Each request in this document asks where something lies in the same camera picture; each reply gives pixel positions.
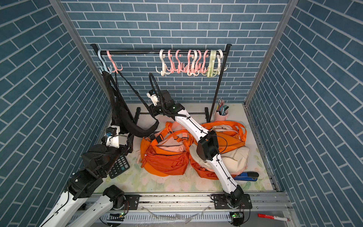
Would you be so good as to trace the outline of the black bag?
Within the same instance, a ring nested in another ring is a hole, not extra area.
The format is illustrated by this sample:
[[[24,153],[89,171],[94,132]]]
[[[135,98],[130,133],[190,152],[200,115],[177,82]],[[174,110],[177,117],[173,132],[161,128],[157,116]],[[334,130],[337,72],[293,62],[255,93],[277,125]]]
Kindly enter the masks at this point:
[[[143,129],[137,126],[131,111],[119,91],[117,79],[114,79],[112,75],[106,71],[102,72],[102,77],[111,104],[112,124],[119,126],[122,134],[129,133],[141,138],[153,134],[159,126],[159,121],[156,121],[149,129]]]

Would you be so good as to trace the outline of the dark orange zip bag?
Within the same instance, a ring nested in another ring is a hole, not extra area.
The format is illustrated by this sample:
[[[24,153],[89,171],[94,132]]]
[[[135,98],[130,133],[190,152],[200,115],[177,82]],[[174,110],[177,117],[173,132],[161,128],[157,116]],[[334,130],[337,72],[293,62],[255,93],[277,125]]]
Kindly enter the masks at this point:
[[[160,132],[154,133],[148,138],[151,145],[162,145],[166,142],[182,142],[189,150],[193,144],[193,137],[181,124],[177,122],[165,123],[165,128]],[[158,155],[150,148],[147,150],[144,161],[149,163],[157,171],[168,174],[169,176],[183,175],[189,164],[190,151],[177,155]]]

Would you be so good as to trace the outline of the beige bag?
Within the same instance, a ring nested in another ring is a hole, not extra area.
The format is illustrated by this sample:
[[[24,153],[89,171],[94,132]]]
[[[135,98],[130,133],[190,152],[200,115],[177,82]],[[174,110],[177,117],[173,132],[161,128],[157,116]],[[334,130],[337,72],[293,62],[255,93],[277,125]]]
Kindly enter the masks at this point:
[[[247,165],[247,159],[249,155],[249,148],[246,146],[240,147],[238,149],[232,150],[230,152],[220,154],[223,163],[227,167],[229,173],[235,177],[239,174],[241,174],[245,169]],[[190,156],[202,167],[208,168],[212,170],[211,164],[207,163],[206,161],[203,161],[197,154],[197,142],[194,142],[190,148]]]

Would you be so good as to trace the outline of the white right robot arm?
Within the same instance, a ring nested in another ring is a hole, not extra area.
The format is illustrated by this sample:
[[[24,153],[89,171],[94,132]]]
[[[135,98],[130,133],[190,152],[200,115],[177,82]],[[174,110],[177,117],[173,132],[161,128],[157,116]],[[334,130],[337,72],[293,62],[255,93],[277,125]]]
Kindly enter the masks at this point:
[[[156,116],[162,114],[173,118],[176,122],[181,124],[197,142],[198,156],[209,163],[217,175],[226,197],[227,204],[236,209],[243,204],[243,199],[246,199],[242,188],[233,179],[223,160],[219,151],[218,135],[215,131],[209,131],[197,123],[185,108],[179,103],[167,106],[168,102],[165,100],[160,90],[159,85],[152,73],[148,75],[152,87],[152,91],[157,97],[156,105],[151,105],[151,114]]]

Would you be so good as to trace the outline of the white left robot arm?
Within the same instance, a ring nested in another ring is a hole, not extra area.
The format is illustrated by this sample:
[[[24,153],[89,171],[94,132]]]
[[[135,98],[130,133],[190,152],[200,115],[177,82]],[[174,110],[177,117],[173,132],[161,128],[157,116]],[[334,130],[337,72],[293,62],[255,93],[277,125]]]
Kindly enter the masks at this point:
[[[129,210],[137,209],[138,206],[131,201],[138,202],[138,196],[127,197],[123,190],[111,185],[90,208],[75,221],[71,221],[77,210],[92,196],[103,179],[107,178],[117,159],[132,152],[134,136],[128,135],[125,145],[117,141],[119,137],[119,134],[106,135],[102,144],[91,146],[82,154],[85,167],[67,181],[59,200],[41,223],[42,227],[90,227],[111,210],[127,214]]]

